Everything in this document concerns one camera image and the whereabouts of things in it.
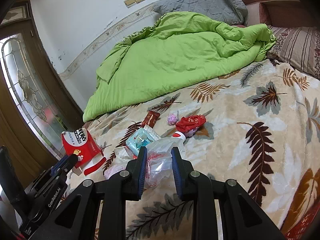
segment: pink crumpled ball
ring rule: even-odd
[[[178,117],[175,114],[169,114],[168,116],[169,125],[175,125],[177,121],[178,121]]]

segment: striped pillow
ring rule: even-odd
[[[267,57],[289,63],[320,79],[320,31],[315,27],[269,28],[277,41]]]

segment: silver screw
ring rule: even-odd
[[[228,179],[227,183],[231,187],[237,185],[237,182],[234,179]]]
[[[85,187],[89,187],[92,184],[91,179],[86,179],[84,182],[82,182],[82,185]]]
[[[199,171],[191,171],[190,172],[190,175],[192,176],[192,177],[199,177],[200,176],[200,172]]]
[[[126,177],[126,176],[128,176],[129,174],[130,174],[130,172],[129,172],[129,171],[126,171],[126,170],[120,172],[120,176],[121,176],[121,177]]]

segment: beige leaf-print blanket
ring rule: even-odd
[[[148,109],[161,113],[154,130],[162,137],[175,131],[170,113],[203,114],[207,122],[185,141],[182,158],[216,180],[236,179],[285,233],[320,196],[319,92],[319,80],[265,60],[105,114],[88,130],[108,161],[87,177],[71,173],[66,194],[84,179],[105,179],[103,171],[117,162],[115,147],[125,145]],[[127,239],[190,239],[192,207],[178,199],[171,174],[141,201],[127,202]]]

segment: decorative glass window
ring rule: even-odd
[[[0,48],[2,71],[17,108],[38,139],[60,159],[65,155],[61,133],[68,127],[41,86],[21,33],[0,40]]]
[[[26,6],[14,7],[9,10],[9,12],[4,17],[2,24],[12,22],[18,19],[23,19],[28,17],[28,12]]]

